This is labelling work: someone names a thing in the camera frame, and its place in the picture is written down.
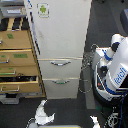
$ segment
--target wooden drawer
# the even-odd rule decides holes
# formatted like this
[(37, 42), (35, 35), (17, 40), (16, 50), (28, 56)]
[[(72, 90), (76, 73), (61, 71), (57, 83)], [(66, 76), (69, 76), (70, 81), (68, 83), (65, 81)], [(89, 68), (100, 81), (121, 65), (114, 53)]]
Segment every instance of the wooden drawer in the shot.
[(22, 67), (0, 67), (0, 77), (37, 76), (36, 65)]
[(0, 93), (27, 93), (39, 92), (38, 78), (29, 82), (2, 82), (0, 83)]
[(79, 79), (43, 80), (48, 99), (77, 98)]
[(82, 59), (39, 61), (42, 78), (80, 77)]
[(31, 48), (27, 31), (0, 32), (0, 49), (27, 49)]
[(0, 66), (27, 66), (27, 65), (35, 65), (35, 61), (31, 49), (0, 51)]

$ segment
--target drawer handle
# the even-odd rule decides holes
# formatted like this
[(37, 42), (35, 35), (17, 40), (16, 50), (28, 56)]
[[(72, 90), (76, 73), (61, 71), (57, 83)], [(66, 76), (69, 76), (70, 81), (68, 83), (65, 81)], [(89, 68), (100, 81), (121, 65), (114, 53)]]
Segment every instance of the drawer handle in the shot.
[(2, 40), (0, 40), (0, 44), (2, 44)]
[(1, 92), (19, 92), (19, 90), (20, 90), (20, 88), (19, 88), (19, 86), (18, 86), (18, 88), (17, 88), (17, 90), (6, 90), (6, 91), (3, 91), (3, 89), (5, 88), (5, 86), (2, 86), (1, 87)]
[(9, 63), (9, 59), (7, 59), (7, 61), (0, 62), (0, 64), (5, 64), (5, 63)]
[(15, 75), (16, 71), (14, 72), (8, 72), (8, 73), (0, 73), (0, 75)]
[(54, 61), (51, 61), (50, 63), (53, 64), (53, 65), (56, 65), (56, 66), (64, 66), (64, 65), (67, 65), (67, 64), (71, 63), (71, 61), (65, 62), (65, 63), (63, 63), (63, 64), (57, 64), (57, 63), (54, 62)]
[(61, 81), (61, 80), (56, 80), (56, 81), (52, 81), (52, 82), (54, 82), (54, 83), (56, 83), (56, 84), (66, 84), (66, 83), (68, 83), (68, 82), (70, 82), (69, 80), (66, 80), (66, 81)]

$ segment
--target white refrigerator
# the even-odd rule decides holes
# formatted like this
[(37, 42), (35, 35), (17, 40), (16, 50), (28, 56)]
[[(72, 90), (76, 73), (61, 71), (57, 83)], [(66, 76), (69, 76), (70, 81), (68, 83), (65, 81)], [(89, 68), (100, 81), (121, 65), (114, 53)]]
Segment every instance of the white refrigerator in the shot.
[(47, 99), (77, 98), (91, 0), (24, 0)]

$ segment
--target floor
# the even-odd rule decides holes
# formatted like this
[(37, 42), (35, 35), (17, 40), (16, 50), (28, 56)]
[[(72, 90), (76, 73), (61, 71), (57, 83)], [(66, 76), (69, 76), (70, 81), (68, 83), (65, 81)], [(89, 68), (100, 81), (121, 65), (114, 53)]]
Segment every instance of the floor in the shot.
[[(45, 104), (45, 112), (48, 116), (55, 113), (54, 122), (50, 125), (79, 125), (83, 128), (93, 128), (90, 116), (97, 116), (101, 128), (106, 120), (101, 114), (101, 108), (93, 96), (90, 78), (90, 66), (86, 61), (91, 60), (91, 46), (108, 47), (111, 44), (111, 36), (120, 33), (126, 36), (120, 23), (120, 13), (128, 7), (128, 1), (120, 0), (92, 0), (91, 16), (87, 33), (83, 70), (81, 72), (80, 90), (77, 99), (48, 100)], [(0, 103), (0, 128), (26, 128), (27, 122), (33, 118), (36, 109), (43, 98), (20, 99), (18, 105), (3, 105)], [(105, 108), (108, 116), (111, 110)]]

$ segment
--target open drawer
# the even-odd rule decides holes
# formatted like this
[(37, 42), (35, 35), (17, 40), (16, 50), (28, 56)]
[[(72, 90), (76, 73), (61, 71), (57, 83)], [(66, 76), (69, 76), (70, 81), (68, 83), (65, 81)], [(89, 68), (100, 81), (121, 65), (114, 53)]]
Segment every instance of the open drawer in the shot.
[(35, 65), (32, 50), (0, 50), (0, 66)]
[(0, 77), (36, 76), (38, 70), (36, 65), (32, 66), (9, 66), (0, 67)]
[(31, 48), (27, 31), (0, 32), (0, 49)]
[(0, 82), (0, 93), (29, 93), (39, 92), (39, 81), (38, 77), (30, 78), (26, 81), (16, 82)]

